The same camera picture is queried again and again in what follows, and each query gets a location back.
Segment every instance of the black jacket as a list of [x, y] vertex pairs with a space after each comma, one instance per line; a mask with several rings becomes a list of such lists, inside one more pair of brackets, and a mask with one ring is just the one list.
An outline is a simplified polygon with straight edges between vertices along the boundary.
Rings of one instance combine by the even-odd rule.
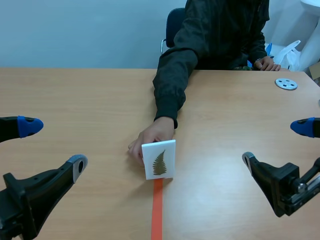
[[153, 80], [155, 119], [170, 117], [177, 128], [194, 69], [231, 70], [265, 57], [268, 20], [269, 0], [188, 0], [175, 46], [160, 57]]

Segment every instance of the person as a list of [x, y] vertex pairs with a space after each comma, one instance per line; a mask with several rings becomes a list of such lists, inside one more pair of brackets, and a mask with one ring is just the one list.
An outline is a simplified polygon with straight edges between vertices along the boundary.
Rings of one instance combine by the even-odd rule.
[[279, 71], [265, 51], [268, 20], [269, 0], [187, 0], [174, 47], [160, 57], [153, 80], [154, 122], [128, 146], [129, 154], [143, 165], [142, 144], [173, 138], [194, 69], [245, 70], [249, 60], [253, 70]]

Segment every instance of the chair backrest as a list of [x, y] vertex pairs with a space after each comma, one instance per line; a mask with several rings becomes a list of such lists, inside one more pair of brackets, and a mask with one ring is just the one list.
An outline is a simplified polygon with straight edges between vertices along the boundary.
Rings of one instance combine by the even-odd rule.
[[185, 8], [176, 8], [173, 9], [166, 20], [166, 46], [172, 48], [175, 46], [174, 39], [177, 32], [181, 29], [181, 25], [185, 20]]

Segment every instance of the hand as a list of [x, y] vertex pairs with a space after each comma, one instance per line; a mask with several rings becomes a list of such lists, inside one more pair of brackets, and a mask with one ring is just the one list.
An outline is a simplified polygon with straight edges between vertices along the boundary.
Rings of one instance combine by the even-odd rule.
[[274, 60], [269, 56], [256, 61], [254, 66], [260, 71], [279, 71], [281, 68], [281, 65], [275, 64]]
[[144, 162], [141, 145], [172, 140], [174, 132], [174, 120], [170, 117], [159, 117], [148, 128], [140, 132], [138, 138], [128, 146], [128, 152], [143, 166]]

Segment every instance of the blue fingertip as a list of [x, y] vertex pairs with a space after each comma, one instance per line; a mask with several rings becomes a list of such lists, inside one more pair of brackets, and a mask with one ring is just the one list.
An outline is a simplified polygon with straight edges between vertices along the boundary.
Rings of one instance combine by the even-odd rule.
[[27, 121], [24, 116], [17, 117], [17, 124], [21, 139], [38, 133], [44, 127], [44, 123], [40, 119], [34, 118], [33, 121]]
[[294, 121], [291, 123], [290, 128], [297, 134], [314, 138], [314, 120], [314, 117], [310, 117], [303, 122], [301, 120]]

